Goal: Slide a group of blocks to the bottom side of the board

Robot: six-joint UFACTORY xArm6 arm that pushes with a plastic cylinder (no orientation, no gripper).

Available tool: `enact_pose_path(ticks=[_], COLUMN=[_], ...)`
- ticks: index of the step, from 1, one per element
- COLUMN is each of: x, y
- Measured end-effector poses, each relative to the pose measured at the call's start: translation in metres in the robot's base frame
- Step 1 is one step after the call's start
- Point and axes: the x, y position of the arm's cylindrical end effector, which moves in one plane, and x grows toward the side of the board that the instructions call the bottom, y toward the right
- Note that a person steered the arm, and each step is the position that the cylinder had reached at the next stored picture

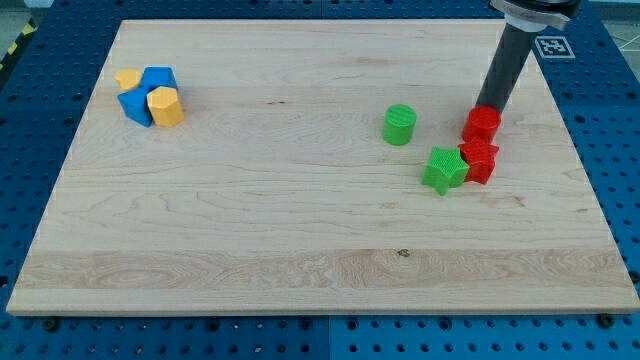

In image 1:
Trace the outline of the robot arm flange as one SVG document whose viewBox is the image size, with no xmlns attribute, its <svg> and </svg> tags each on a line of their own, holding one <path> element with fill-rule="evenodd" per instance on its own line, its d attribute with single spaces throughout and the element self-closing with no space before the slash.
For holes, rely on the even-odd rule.
<svg viewBox="0 0 640 360">
<path fill-rule="evenodd" d="M 506 22 L 519 30 L 537 33 L 547 27 L 564 30 L 576 17 L 581 0 L 490 0 Z"/>
</svg>

